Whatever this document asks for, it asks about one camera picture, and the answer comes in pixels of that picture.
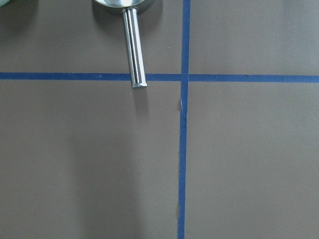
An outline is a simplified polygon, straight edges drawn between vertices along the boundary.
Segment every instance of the metal scoop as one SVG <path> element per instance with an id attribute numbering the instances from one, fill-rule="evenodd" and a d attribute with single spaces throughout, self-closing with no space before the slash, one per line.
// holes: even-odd
<path id="1" fill-rule="evenodd" d="M 147 86 L 143 64 L 138 14 L 147 10 L 155 0 L 94 0 L 114 15 L 122 15 L 126 36 L 132 89 Z"/>

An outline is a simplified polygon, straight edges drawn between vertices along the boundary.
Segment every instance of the blue tape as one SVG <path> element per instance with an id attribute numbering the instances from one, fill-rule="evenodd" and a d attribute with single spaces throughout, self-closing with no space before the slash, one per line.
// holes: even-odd
<path id="1" fill-rule="evenodd" d="M 319 76 L 278 76 L 278 75 L 189 75 L 193 82 L 290 82 L 319 83 Z"/>
<path id="2" fill-rule="evenodd" d="M 185 238 L 185 196 L 186 196 L 186 152 L 187 152 L 187 98 L 189 71 L 189 24 L 190 0 L 183 1 L 182 53 L 180 78 L 180 122 L 179 122 L 179 175 L 178 175 L 178 203 L 179 217 L 177 238 Z"/>
<path id="3" fill-rule="evenodd" d="M 1 72 L 0 80 L 130 81 L 129 74 Z M 148 81 L 180 81 L 180 74 L 147 74 Z"/>

